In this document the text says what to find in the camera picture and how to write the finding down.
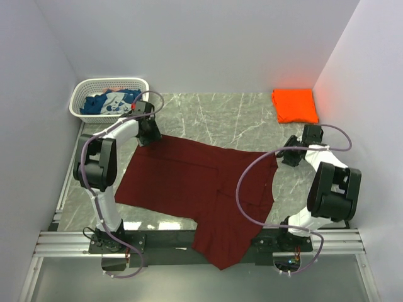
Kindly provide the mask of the dark red t shirt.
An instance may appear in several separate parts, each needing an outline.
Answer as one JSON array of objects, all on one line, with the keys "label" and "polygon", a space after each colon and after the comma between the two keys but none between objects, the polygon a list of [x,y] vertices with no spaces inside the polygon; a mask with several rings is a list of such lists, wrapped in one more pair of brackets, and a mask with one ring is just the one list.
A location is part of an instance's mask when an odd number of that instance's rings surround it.
[{"label": "dark red t shirt", "polygon": [[277,168],[274,155],[165,135],[136,149],[115,200],[192,219],[213,242],[254,238],[274,203]]}]

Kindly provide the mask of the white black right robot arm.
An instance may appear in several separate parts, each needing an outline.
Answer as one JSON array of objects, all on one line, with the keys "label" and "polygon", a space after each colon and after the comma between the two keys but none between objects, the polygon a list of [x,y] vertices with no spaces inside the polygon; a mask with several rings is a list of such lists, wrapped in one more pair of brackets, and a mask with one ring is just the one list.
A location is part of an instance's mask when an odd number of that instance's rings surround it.
[{"label": "white black right robot arm", "polygon": [[282,163],[296,167],[304,160],[315,170],[314,180],[307,196],[307,205],[297,214],[281,223],[277,244],[290,251],[307,243],[312,231],[332,222],[350,221],[355,213],[361,184],[361,172],[342,163],[322,143],[320,125],[305,125],[302,136],[292,135],[286,147],[276,155]]}]

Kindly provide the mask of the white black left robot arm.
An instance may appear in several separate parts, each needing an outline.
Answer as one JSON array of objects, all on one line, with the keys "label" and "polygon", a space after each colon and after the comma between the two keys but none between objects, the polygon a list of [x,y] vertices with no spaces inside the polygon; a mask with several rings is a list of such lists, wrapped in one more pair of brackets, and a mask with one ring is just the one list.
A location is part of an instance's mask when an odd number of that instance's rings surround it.
[{"label": "white black left robot arm", "polygon": [[111,252],[125,247],[123,220],[113,193],[118,172],[117,151],[132,138],[136,138],[141,147],[161,139],[155,112],[153,104],[136,101],[132,109],[111,126],[79,137],[73,177],[86,190],[96,213],[92,241]]}]

